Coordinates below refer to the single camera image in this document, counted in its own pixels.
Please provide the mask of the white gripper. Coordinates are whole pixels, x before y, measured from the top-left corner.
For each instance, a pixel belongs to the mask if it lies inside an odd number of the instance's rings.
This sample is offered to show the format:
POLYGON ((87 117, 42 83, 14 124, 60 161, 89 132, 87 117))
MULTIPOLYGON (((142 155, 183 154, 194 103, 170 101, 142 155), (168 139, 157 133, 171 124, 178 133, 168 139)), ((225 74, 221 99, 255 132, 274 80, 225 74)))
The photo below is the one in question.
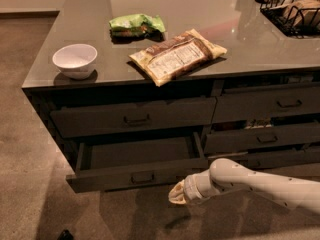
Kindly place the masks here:
POLYGON ((187 203, 200 203, 203 196, 196 186, 193 175, 187 176, 184 181, 178 182, 169 192, 168 200, 172 204, 185 205, 187 203))

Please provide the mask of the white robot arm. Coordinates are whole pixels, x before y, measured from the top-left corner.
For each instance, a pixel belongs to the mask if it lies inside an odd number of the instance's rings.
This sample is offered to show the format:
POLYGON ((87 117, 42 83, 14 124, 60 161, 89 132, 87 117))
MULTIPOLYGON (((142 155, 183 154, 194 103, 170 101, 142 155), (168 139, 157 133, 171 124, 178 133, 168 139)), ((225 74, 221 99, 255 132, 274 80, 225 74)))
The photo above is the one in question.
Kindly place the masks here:
POLYGON ((248 169, 219 158, 201 172, 188 175, 169 192, 173 204, 200 204, 213 196, 251 191, 290 210, 320 215, 320 183, 248 169))

